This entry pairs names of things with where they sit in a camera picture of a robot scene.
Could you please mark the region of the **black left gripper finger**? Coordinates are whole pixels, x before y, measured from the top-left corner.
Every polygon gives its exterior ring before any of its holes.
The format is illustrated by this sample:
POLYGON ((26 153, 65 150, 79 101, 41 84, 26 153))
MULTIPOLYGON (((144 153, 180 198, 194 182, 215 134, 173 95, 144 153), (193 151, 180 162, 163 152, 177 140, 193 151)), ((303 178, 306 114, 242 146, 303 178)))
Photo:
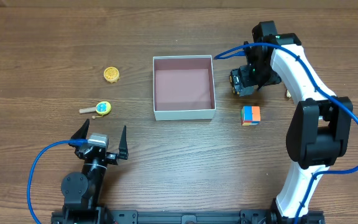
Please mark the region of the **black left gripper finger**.
POLYGON ((128 146, 127 146, 127 127, 124 126, 119 142, 119 155, 118 158, 128 160, 128 146))
POLYGON ((89 126, 90 120, 86 119, 81 128, 72 135, 71 139, 86 139, 89 126))

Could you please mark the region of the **yellow grey toy truck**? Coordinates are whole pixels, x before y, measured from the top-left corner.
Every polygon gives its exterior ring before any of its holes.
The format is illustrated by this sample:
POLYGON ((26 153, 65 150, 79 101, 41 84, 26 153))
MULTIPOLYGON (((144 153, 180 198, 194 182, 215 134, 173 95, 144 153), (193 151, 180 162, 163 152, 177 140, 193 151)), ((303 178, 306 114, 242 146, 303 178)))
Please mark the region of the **yellow grey toy truck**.
POLYGON ((247 70, 233 69, 229 76, 232 92, 240 97, 252 95, 255 82, 249 78, 247 70))

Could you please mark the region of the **colourful puzzle cube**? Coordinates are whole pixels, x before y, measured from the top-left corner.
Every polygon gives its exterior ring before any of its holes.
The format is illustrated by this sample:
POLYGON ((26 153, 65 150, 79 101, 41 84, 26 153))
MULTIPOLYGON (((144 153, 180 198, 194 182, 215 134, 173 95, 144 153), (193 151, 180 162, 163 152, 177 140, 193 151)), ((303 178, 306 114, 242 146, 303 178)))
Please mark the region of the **colourful puzzle cube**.
POLYGON ((261 121, 259 106, 243 106, 241 110, 241 125, 255 126, 261 121))

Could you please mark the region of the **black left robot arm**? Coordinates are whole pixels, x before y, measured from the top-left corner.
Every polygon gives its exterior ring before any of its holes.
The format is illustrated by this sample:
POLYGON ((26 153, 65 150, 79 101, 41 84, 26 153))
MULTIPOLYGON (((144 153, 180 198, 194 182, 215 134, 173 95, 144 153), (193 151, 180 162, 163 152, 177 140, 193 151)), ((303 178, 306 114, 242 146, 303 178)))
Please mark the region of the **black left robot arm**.
POLYGON ((93 133, 87 136, 89 125, 87 119, 71 137, 73 142, 69 145, 75 148, 75 155, 84 164, 80 172, 72 172, 62 180, 64 204, 60 213, 52 214, 52 224, 116 222, 108 207, 99 204, 99 196, 108 165, 128 159, 127 128, 123 127, 119 152, 113 153, 108 151, 107 135, 93 133))

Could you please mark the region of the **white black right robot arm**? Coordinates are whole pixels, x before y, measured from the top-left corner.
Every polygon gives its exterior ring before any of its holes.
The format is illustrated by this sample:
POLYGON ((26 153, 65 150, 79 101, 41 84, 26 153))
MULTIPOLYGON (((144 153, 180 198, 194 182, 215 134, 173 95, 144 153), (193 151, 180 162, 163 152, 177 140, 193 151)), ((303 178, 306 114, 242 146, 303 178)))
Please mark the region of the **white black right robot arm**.
POLYGON ((274 21, 252 29, 254 46, 246 46, 243 65, 231 72, 232 90, 253 94, 267 85, 284 83, 296 110, 286 135, 291 159, 283 189, 272 202, 267 223, 311 223, 311 196, 322 177, 347 150, 351 118, 329 97, 335 97, 308 62, 294 33, 279 34, 274 21))

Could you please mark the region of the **yellow blue rattle drum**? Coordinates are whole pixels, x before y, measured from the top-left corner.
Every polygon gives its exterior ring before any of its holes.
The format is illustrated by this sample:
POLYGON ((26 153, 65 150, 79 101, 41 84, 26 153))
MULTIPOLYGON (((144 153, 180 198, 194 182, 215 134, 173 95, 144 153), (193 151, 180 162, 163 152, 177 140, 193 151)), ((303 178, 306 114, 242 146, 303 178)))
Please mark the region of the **yellow blue rattle drum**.
POLYGON ((109 114, 111 110, 112 106, 108 101, 101 101, 94 107, 79 109, 79 114, 97 113, 97 116, 92 115, 91 117, 92 119, 96 119, 109 114))

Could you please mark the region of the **yellow round toy disc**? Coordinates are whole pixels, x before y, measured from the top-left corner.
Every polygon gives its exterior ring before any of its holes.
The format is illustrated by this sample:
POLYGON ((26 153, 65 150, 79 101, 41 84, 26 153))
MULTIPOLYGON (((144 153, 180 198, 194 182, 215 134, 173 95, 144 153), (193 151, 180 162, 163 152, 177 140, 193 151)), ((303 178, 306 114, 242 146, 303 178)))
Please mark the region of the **yellow round toy disc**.
POLYGON ((103 72, 103 76, 109 83, 116 83, 120 79, 119 70, 116 67, 107 67, 103 72))

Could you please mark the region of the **white box pink interior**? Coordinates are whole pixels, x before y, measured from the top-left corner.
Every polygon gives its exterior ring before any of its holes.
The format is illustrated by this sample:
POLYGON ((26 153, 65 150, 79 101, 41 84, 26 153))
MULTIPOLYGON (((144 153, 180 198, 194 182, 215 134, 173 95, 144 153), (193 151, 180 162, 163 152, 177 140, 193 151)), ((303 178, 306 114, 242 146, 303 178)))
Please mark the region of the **white box pink interior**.
POLYGON ((157 121, 213 119, 216 99, 212 56, 155 56, 153 91, 157 121))

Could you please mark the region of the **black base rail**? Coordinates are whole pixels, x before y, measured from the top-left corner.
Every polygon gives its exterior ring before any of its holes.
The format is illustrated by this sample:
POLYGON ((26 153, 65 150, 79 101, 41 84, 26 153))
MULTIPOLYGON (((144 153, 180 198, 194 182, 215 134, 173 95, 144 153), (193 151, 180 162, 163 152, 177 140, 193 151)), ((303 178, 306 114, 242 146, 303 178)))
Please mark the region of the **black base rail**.
POLYGON ((293 223, 293 219, 280 218, 271 210, 240 210, 238 212, 138 212, 137 210, 92 211, 85 213, 53 212, 51 223, 117 223, 117 224, 252 224, 293 223))

